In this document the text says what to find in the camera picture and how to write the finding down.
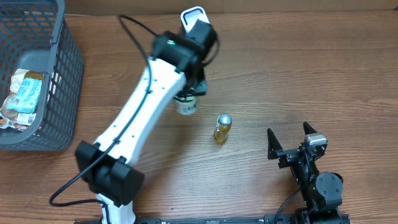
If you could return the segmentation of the teal tissue pack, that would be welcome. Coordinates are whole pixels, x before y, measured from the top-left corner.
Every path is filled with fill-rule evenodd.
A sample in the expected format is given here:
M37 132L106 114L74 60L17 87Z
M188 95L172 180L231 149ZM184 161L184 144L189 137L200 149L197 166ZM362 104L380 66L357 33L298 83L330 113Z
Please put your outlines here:
M176 110L182 115L191 115L197 111L198 100L195 96L174 97Z

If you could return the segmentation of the yellow liquid bottle silver cap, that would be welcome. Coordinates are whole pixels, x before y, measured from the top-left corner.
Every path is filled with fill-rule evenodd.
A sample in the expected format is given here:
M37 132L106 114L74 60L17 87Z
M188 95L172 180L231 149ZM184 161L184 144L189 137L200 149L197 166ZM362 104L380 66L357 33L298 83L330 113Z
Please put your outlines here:
M220 144L224 144L228 139L228 133L231 127L232 117L226 113L219 115L213 133L214 140Z

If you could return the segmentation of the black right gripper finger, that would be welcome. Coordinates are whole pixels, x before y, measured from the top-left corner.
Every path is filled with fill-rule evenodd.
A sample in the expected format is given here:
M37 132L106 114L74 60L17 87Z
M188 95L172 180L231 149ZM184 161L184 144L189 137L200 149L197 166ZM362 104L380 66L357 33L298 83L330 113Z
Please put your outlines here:
M315 134L317 131L313 129L306 121L303 123L303 130L305 131L305 134Z
M282 146L280 145L279 141L277 140L274 132L271 128L267 129L267 138L268 138L268 153L267 158L269 160L277 159L278 153L283 151Z

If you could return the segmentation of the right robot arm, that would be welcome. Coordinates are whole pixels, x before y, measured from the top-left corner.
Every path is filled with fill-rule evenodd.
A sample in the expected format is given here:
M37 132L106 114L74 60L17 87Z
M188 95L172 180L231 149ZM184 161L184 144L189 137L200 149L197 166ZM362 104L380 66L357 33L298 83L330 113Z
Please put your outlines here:
M302 224L345 224L348 215L340 213L342 204L343 178L335 172L320 172L315 161L325 155L327 138L314 130L307 122L303 123L305 138L296 149L283 150L274 132L267 130L269 160L277 159L279 168L290 168L298 189L279 207L277 213L266 217L269 223ZM293 215L281 216L286 204L298 193L302 194L304 208L296 209Z

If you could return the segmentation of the brown snack bag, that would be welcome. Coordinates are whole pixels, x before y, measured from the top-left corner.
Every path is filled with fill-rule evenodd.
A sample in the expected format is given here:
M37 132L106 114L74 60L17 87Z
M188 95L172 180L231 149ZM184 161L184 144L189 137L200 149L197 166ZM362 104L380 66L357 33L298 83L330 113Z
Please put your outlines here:
M36 118L44 72L17 69L11 77L9 94L1 107L1 129L23 132Z

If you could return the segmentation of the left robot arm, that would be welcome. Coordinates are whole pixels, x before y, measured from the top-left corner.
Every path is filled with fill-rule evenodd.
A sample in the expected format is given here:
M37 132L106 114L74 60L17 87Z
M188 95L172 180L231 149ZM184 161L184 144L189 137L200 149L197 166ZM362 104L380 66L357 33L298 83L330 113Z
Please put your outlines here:
M166 31L154 39L152 52L132 95L111 125L94 143L79 143L75 156L81 178L102 206L100 223L134 223L132 202L144 181L133 167L170 101L190 114L207 92L204 68L216 31L206 19L189 23L184 34Z

